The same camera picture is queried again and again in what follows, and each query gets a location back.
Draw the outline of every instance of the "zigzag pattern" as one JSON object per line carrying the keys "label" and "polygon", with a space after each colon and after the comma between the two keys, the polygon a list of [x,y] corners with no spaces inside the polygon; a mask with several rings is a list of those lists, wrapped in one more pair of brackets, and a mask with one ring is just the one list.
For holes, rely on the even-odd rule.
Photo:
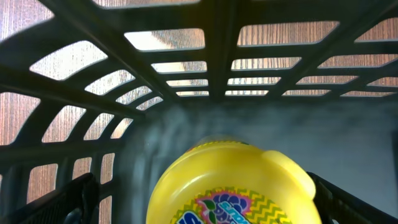
{"label": "zigzag pattern", "polygon": [[263,195],[257,193],[252,194],[254,199],[251,212],[246,214],[246,218],[251,223],[277,223],[291,224],[287,215],[273,201],[264,200]]}
{"label": "zigzag pattern", "polygon": [[193,200],[186,203],[173,216],[170,223],[176,223],[177,220],[187,210],[194,211],[196,214],[201,214],[202,206],[196,204],[197,198],[209,197],[214,192],[233,192],[242,196],[247,196],[252,200],[250,212],[245,214],[247,220],[251,223],[258,224],[292,224],[287,215],[280,209],[272,200],[268,200],[265,196],[247,189],[236,189],[235,187],[217,187],[212,190],[206,190],[204,194],[197,195]]}

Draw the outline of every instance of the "printed logo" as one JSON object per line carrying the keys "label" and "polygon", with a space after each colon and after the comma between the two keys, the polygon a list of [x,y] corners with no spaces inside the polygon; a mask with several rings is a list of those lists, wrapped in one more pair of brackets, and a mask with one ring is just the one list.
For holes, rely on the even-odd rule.
{"label": "printed logo", "polygon": [[212,224],[249,224],[244,215],[249,212],[251,200],[229,192],[214,193],[210,197],[198,198],[203,206],[202,217]]}
{"label": "printed logo", "polygon": [[195,213],[187,211],[182,215],[182,217],[178,221],[178,224],[204,224],[204,223]]}

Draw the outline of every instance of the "container label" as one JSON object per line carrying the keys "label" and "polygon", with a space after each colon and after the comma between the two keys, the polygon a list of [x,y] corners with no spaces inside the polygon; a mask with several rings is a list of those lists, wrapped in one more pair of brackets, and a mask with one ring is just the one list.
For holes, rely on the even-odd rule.
{"label": "container label", "polygon": [[272,200],[236,187],[218,187],[198,194],[176,212],[170,223],[292,224]]}

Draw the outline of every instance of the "yellow lid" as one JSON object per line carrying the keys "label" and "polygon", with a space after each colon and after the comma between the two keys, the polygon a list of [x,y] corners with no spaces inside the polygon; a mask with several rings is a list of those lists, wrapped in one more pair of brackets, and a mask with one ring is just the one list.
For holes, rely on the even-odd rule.
{"label": "yellow lid", "polygon": [[315,185],[277,151],[210,142],[177,159],[149,201],[148,224],[321,223]]}

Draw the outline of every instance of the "purple grapes graphic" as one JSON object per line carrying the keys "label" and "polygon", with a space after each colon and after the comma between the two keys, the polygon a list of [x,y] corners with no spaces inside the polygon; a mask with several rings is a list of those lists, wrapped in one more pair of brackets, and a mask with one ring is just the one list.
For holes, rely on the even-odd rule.
{"label": "purple grapes graphic", "polygon": [[244,198],[229,194],[215,195],[212,200],[204,200],[203,202],[207,209],[210,210],[209,219],[214,224],[232,223],[232,217],[219,206],[219,203],[228,202],[240,214],[242,214],[242,211],[245,211],[248,206]]}

